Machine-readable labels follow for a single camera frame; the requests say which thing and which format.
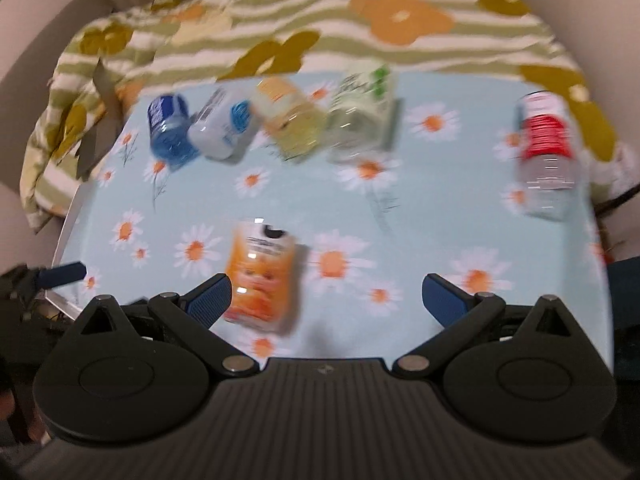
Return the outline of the green striped floral quilt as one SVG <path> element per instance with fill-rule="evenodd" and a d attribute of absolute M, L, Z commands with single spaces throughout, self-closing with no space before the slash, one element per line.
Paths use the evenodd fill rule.
<path fill-rule="evenodd" d="M 29 226 L 40 230 L 68 211 L 79 143 L 105 115 L 98 67 L 130 108 L 142 91 L 344 70 L 357 58 L 538 84 L 566 99 L 578 122 L 595 202 L 639 181 L 582 71 L 523 0 L 153 0 L 75 27 L 55 55 L 18 188 Z"/>

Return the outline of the light blue daisy mat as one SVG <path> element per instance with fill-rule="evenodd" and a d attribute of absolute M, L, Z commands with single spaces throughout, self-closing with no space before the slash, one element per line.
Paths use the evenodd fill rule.
<path fill-rule="evenodd" d="M 605 361 L 611 301 L 588 191 L 560 221 L 526 214 L 516 111 L 533 86 L 404 73 L 392 149 L 358 166 L 317 153 L 286 162 L 255 136 L 234 162 L 169 171 L 149 147 L 149 99 L 134 107 L 99 177 L 70 207 L 55 258 L 86 277 L 50 292 L 71 318 L 93 296 L 130 302 L 187 292 L 226 267 L 236 226 L 267 223 L 296 241 L 294 298 L 273 332 L 227 321 L 214 332 L 265 361 L 393 361 L 435 335 L 422 281 L 435 272 L 511 304 L 562 298 Z"/>

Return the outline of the yellow label clear cup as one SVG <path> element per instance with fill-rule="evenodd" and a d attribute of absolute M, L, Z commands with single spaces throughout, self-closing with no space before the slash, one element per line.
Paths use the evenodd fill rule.
<path fill-rule="evenodd" d="M 288 78 L 262 78 L 250 102 L 284 159 L 307 157 L 320 145 L 326 115 Z"/>

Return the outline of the green white label cup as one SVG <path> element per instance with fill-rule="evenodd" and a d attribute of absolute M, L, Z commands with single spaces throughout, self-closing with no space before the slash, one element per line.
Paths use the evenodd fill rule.
<path fill-rule="evenodd" d="M 346 164 L 387 151 L 396 113 L 396 75 L 390 66 L 366 58 L 350 66 L 326 115 L 323 136 L 329 160 Z"/>

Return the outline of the red label clear cup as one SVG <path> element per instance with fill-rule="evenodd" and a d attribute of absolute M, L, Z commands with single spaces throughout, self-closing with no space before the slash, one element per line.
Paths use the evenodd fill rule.
<path fill-rule="evenodd" d="M 518 180 L 531 216 L 562 221 L 570 208 L 578 163 L 564 100 L 535 91 L 518 101 Z"/>

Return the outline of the orange dragon label cup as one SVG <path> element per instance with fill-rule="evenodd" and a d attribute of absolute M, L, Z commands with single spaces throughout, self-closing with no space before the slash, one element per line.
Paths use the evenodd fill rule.
<path fill-rule="evenodd" d="M 230 323 L 277 332 L 291 310 L 296 238 L 263 218 L 241 221 L 234 230 L 226 274 Z"/>

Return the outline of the white blue label cup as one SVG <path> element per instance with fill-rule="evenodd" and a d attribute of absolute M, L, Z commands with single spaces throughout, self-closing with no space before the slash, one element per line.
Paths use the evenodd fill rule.
<path fill-rule="evenodd" d="M 258 127 L 250 92 L 245 88 L 218 86 L 194 115 L 188 139 L 204 157 L 236 164 Z"/>

